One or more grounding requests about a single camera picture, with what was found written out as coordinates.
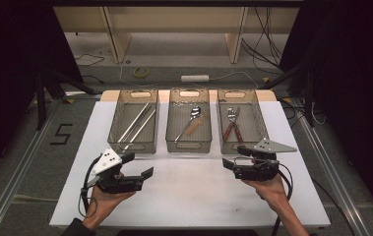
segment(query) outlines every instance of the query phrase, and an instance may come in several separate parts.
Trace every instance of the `wire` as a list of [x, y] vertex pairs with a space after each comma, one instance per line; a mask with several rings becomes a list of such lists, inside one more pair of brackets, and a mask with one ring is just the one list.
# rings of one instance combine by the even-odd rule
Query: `wire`
[[290, 126], [290, 129], [293, 128], [293, 126], [302, 118], [304, 117], [305, 115], [301, 115], [299, 118], [297, 118], [297, 120]]
[[265, 57], [265, 56], [262, 55], [260, 52], [258, 52], [258, 51], [256, 50], [256, 48], [253, 49], [253, 48], [252, 48], [252, 47], [247, 43], [247, 41], [246, 41], [244, 38], [242, 39], [241, 44], [243, 45], [244, 50], [245, 50], [248, 54], [250, 54], [251, 56], [253, 56], [253, 64], [254, 64], [255, 67], [257, 67], [257, 69], [261, 70], [261, 69], [257, 66], [257, 64], [255, 63], [254, 59], [258, 59], [258, 60], [260, 60], [260, 61], [267, 62], [267, 63], [269, 63], [269, 64], [273, 65], [274, 67], [276, 67], [276, 68], [278, 68], [278, 69], [281, 70], [280, 66], [279, 66], [277, 63], [272, 62], [271, 60], [269, 60], [267, 57]]
[[95, 80], [99, 81], [101, 84], [105, 84], [105, 81], [100, 80], [99, 78], [97, 78], [97, 77], [95, 77], [95, 76], [86, 75], [86, 76], [82, 76], [82, 77], [91, 77], [91, 78], [94, 78]]
[[91, 171], [93, 169], [93, 166], [97, 164], [97, 162], [100, 160], [100, 157], [101, 157], [101, 155], [99, 157], [97, 157], [92, 162], [92, 164], [89, 166], [88, 172], [86, 172], [85, 181], [83, 183], [83, 188], [81, 189], [81, 194], [79, 196], [78, 211], [79, 211], [79, 214], [81, 216], [83, 216], [83, 217], [86, 217], [86, 216], [83, 215], [82, 212], [81, 212], [81, 210], [80, 210], [80, 207], [81, 207], [80, 203], [81, 203], [81, 200], [83, 200], [83, 204], [85, 206], [85, 211], [88, 212], [88, 207], [89, 207], [89, 202], [88, 202], [88, 199], [89, 199], [88, 198], [88, 189], [89, 189], [89, 187], [88, 187], [88, 180], [89, 180], [90, 173], [91, 173]]
[[272, 26], [272, 21], [271, 21], [272, 8], [269, 8], [269, 7], [266, 8], [266, 22], [265, 22], [264, 26], [263, 26], [262, 20], [260, 18], [259, 12], [257, 11], [257, 7], [255, 7], [254, 10], [256, 12], [257, 18], [259, 19], [260, 26], [262, 27], [262, 30], [263, 30], [262, 36], [264, 34], [266, 36], [267, 40], [269, 41], [270, 51], [272, 53], [272, 56], [273, 56], [275, 62], [278, 64], [279, 62], [278, 62], [277, 58], [279, 58], [279, 60], [280, 60], [281, 52], [276, 47], [276, 44], [273, 41], [273, 38], [271, 37], [271, 33], [270, 33], [270, 28]]
[[349, 228], [349, 231], [351, 232], [351, 235], [355, 236], [354, 229], [349, 224], [348, 217], [343, 212], [342, 207], [340, 206], [340, 204], [337, 203], [337, 201], [331, 196], [331, 194], [328, 193], [328, 191], [318, 181], [316, 181], [312, 177], [311, 177], [311, 179], [312, 179], [312, 182], [314, 182], [328, 196], [328, 198], [330, 198], [330, 200], [334, 203], [334, 205], [337, 207], [337, 209], [339, 210], [340, 214], [342, 215], [345, 223], [348, 225], [348, 228]]
[[[196, 87], [204, 88], [204, 89], [218, 89], [218, 88], [208, 88], [208, 87], [204, 87], [204, 86], [201, 86], [201, 85], [198, 85], [198, 84], [184, 83], [184, 82], [179, 82], [179, 83], [156, 83], [156, 84], [149, 84], [149, 85], [132, 84], [132, 83], [125, 82], [125, 81], [122, 80], [123, 67], [122, 67], [122, 64], [120, 62], [118, 64], [119, 64], [119, 67], [121, 69], [120, 72], [119, 72], [118, 81], [121, 82], [122, 84], [125, 84], [125, 85], [134, 86], [134, 87], [140, 87], [140, 88], [148, 88], [148, 87], [161, 86], [161, 85], [172, 85], [172, 86], [175, 86], [175, 85], [180, 85], [180, 84], [183, 84], [183, 85], [184, 84], [188, 84], [188, 85], [194, 85]], [[224, 79], [224, 78], [230, 77], [232, 75], [236, 75], [236, 74], [243, 74], [243, 75], [245, 75], [256, 86], [256, 89], [259, 87], [257, 85], [257, 83], [247, 73], [245, 73], [245, 72], [233, 72], [233, 73], [230, 73], [230, 74], [222, 76], [222, 77], [210, 79], [210, 81], [221, 80], [221, 79]]]
[[233, 72], [233, 73], [230, 73], [230, 74], [228, 74], [226, 76], [222, 76], [222, 77], [210, 79], [210, 81], [216, 81], [216, 80], [224, 79], [224, 78], [236, 75], [236, 74], [243, 74], [243, 75], [245, 75], [256, 86], [256, 89], [259, 88], [259, 85], [257, 85], [257, 83], [247, 73], [245, 73], [245, 72]]
[[81, 56], [79, 56], [79, 57], [76, 57], [75, 60], [77, 61], [77, 60], [81, 59], [81, 58], [84, 57], [84, 56], [91, 56], [91, 57], [94, 57], [94, 58], [99, 58], [99, 60], [96, 61], [96, 62], [93, 62], [93, 63], [91, 63], [91, 64], [89, 64], [89, 65], [79, 65], [79, 66], [85, 66], [85, 67], [88, 67], [88, 66], [94, 65], [94, 64], [96, 64], [96, 63], [99, 63], [99, 62], [101, 62], [101, 61], [103, 61], [103, 60], [105, 59], [104, 57], [101, 57], [101, 56], [93, 56], [93, 55], [90, 55], [90, 54], [83, 54], [83, 55], [81, 55]]
[[327, 117], [324, 116], [324, 120], [323, 121], [318, 121], [318, 119], [315, 117], [315, 114], [314, 114], [314, 107], [315, 107], [315, 103], [313, 103], [312, 109], [311, 109], [312, 117], [314, 118], [314, 120], [315, 120], [316, 123], [318, 123], [319, 125], [324, 125], [325, 122], [327, 121]]

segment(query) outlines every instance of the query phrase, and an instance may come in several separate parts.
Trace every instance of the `black cable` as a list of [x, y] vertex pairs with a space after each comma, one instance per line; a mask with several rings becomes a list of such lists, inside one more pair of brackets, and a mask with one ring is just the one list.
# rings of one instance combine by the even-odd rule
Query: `black cable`
[[101, 56], [93, 56], [93, 55], [90, 55], [90, 54], [83, 54], [83, 55], [81, 55], [81, 56], [79, 56], [79, 57], [76, 57], [75, 60], [77, 61], [77, 60], [81, 59], [81, 58], [84, 57], [84, 56], [91, 56], [91, 57], [94, 57], [94, 58], [99, 58], [100, 60], [98, 60], [98, 61], [96, 61], [96, 62], [93, 62], [93, 63], [91, 63], [91, 64], [89, 64], [89, 65], [79, 65], [79, 66], [85, 66], [85, 67], [88, 67], [88, 66], [94, 65], [94, 64], [96, 64], [96, 63], [99, 63], [99, 62], [101, 62], [101, 61], [103, 61], [103, 60], [105, 59], [104, 57], [101, 57]]
[[267, 57], [265, 57], [264, 55], [262, 55], [260, 52], [258, 52], [257, 50], [253, 49], [253, 48], [252, 48], [252, 47], [247, 43], [247, 41], [245, 41], [244, 39], [242, 39], [242, 43], [244, 43], [244, 44], [243, 44], [244, 50], [246, 50], [245, 46], [247, 46], [247, 47], [248, 47], [248, 50], [250, 50], [251, 52], [253, 52], [253, 54], [251, 54], [251, 53], [249, 53], [249, 52], [246, 50], [247, 53], [249, 53], [250, 55], [253, 56], [253, 59], [256, 58], [256, 59], [258, 59], [258, 60], [261, 60], [261, 61], [264, 61], [264, 62], [268, 62], [268, 63], [272, 64], [273, 66], [275, 66], [276, 68], [278, 68], [278, 69], [281, 70], [281, 68], [280, 68], [280, 66], [279, 66], [278, 64], [272, 62], [272, 61], [269, 60]]
[[95, 77], [95, 76], [91, 76], [91, 75], [86, 75], [86, 76], [82, 76], [82, 77], [91, 77], [91, 78], [94, 78], [95, 80], [99, 81], [101, 84], [105, 84], [105, 81]]
[[257, 15], [257, 18], [259, 19], [259, 23], [260, 23], [260, 26], [262, 27], [262, 36], [263, 34], [266, 35], [266, 38], [269, 42], [269, 46], [270, 46], [270, 51], [272, 53], [272, 56], [276, 62], [276, 64], [279, 64], [278, 60], [276, 59], [276, 57], [278, 57], [280, 59], [280, 56], [279, 54], [281, 55], [281, 52], [280, 50], [276, 47], [276, 44], [275, 42], [273, 41], [273, 38], [271, 37], [271, 33], [270, 33], [270, 27], [272, 26], [272, 21], [271, 21], [271, 13], [272, 13], [272, 9], [271, 8], [266, 8], [266, 22], [265, 22], [265, 25], [263, 26], [263, 23], [262, 23], [262, 20], [260, 18], [260, 15], [257, 11], [257, 8], [255, 7], [254, 8], [255, 12], [256, 12], [256, 15]]
[[290, 126], [290, 129], [293, 128], [294, 125], [296, 125], [296, 123], [302, 118], [304, 117], [305, 115], [301, 115], [299, 118], [297, 118], [297, 120]]
[[86, 172], [86, 176], [85, 176], [85, 181], [84, 181], [84, 183], [83, 183], [83, 188], [81, 189], [81, 194], [80, 194], [80, 197], [79, 197], [79, 202], [78, 202], [78, 210], [79, 210], [79, 213], [80, 214], [82, 214], [81, 213], [81, 211], [80, 211], [80, 200], [83, 200], [83, 204], [84, 204], [84, 206], [85, 206], [85, 211], [86, 212], [88, 212], [88, 207], [89, 207], [89, 202], [88, 202], [88, 180], [89, 180], [89, 175], [90, 175], [90, 173], [91, 173], [91, 171], [92, 171], [92, 169], [93, 169], [93, 166], [95, 165], [95, 164], [97, 164], [97, 162], [100, 160], [100, 157], [101, 157], [101, 155], [99, 156], [99, 157], [97, 157], [93, 162], [92, 162], [92, 164], [91, 164], [91, 166], [89, 166], [89, 169], [88, 169], [88, 172]]
[[330, 198], [330, 200], [334, 203], [334, 205], [337, 207], [337, 209], [339, 210], [340, 214], [342, 215], [345, 223], [348, 225], [348, 228], [349, 228], [349, 231], [351, 232], [351, 235], [355, 236], [354, 229], [349, 224], [348, 217], [346, 217], [346, 215], [343, 212], [342, 207], [340, 206], [340, 204], [337, 203], [337, 201], [330, 195], [330, 193], [328, 193], [328, 191], [318, 181], [316, 181], [312, 177], [311, 177], [311, 179], [312, 179], [312, 182], [314, 182], [314, 184], [316, 184], [328, 196], [328, 198]]

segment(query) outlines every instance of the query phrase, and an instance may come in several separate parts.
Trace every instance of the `white table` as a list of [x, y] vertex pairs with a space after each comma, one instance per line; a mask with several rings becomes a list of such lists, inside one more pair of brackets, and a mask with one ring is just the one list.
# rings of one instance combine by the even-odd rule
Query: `white table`
[[[81, 218], [77, 205], [80, 189], [92, 161], [108, 148], [107, 136], [115, 106], [116, 102], [96, 103], [51, 226], [66, 227], [74, 217]], [[270, 139], [297, 148], [280, 103], [261, 101], [260, 106]], [[136, 154], [136, 159], [121, 170], [126, 176], [139, 175], [153, 166], [154, 176], [144, 183], [141, 192], [118, 206], [101, 226], [121, 230], [244, 229], [274, 225], [277, 216], [267, 203], [222, 166], [223, 157], [237, 155], [220, 153], [216, 103], [211, 102], [214, 138], [207, 154], [167, 152], [167, 111], [168, 102], [161, 101], [156, 153]], [[330, 225], [300, 152], [278, 153], [278, 160], [292, 173], [294, 189], [290, 203], [302, 224], [306, 227]]]

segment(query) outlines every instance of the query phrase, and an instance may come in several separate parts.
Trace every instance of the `metal tray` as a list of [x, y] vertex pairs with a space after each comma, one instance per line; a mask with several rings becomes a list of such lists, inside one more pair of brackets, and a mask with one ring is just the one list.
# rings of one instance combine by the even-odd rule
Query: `metal tray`
[[[191, 118], [191, 110], [196, 106], [201, 108], [202, 116], [194, 119], [189, 129], [182, 134]], [[212, 129], [207, 89], [173, 88], [170, 90], [165, 139], [169, 152], [210, 152]]]
[[[236, 124], [242, 136], [242, 143], [238, 141], [233, 128], [227, 140], [223, 140], [223, 134], [230, 123], [228, 107], [234, 110], [240, 108]], [[253, 146], [263, 138], [269, 138], [257, 93], [254, 90], [219, 90], [217, 108], [221, 153], [238, 154], [238, 146]]]
[[111, 148], [117, 153], [155, 153], [157, 109], [158, 90], [121, 90], [108, 136]]

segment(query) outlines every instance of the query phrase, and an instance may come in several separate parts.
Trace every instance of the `sleeve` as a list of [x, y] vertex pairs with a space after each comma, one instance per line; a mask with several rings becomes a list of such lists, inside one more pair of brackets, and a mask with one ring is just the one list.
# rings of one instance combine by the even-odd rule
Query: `sleeve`
[[80, 219], [74, 218], [62, 236], [94, 236], [95, 232], [90, 231]]

